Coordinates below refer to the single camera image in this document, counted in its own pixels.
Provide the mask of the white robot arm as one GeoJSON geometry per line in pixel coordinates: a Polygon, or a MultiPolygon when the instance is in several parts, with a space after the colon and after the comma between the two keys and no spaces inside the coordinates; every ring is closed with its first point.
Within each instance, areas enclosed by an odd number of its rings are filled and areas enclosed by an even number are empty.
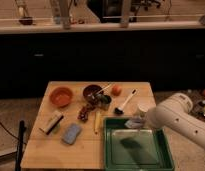
{"type": "Polygon", "coordinates": [[[205,149],[205,122],[189,115],[192,108],[186,94],[175,93],[146,112],[146,123],[155,130],[167,126],[205,149]]]}

